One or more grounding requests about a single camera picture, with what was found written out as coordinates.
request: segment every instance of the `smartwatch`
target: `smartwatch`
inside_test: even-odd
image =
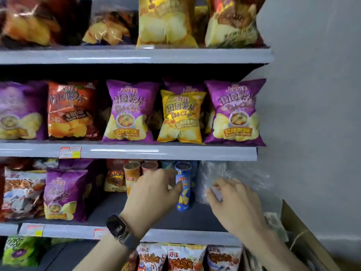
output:
[[[128,250],[133,251],[137,248],[140,240],[129,232],[126,223],[117,215],[108,218],[106,227],[113,237],[122,245],[125,245]]]

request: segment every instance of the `person's left hand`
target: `person's left hand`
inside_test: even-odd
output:
[[[178,182],[173,190],[168,189],[170,179],[176,174],[173,169],[147,171],[131,187],[120,217],[139,240],[178,203],[183,190],[182,182]]]

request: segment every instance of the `watch face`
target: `watch face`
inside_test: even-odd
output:
[[[121,237],[125,231],[125,223],[116,215],[108,219],[106,227],[114,237]]]

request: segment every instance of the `wall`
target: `wall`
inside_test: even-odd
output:
[[[259,164],[318,238],[361,240],[361,0],[267,0]]]

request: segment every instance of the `red and white price tag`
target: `red and white price tag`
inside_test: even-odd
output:
[[[102,238],[102,235],[103,235],[103,229],[102,228],[94,229],[94,239],[95,240],[100,240]]]
[[[42,237],[44,227],[41,225],[28,225],[26,229],[26,234],[28,236]]]
[[[80,146],[62,147],[60,149],[59,159],[79,159],[82,148]]]

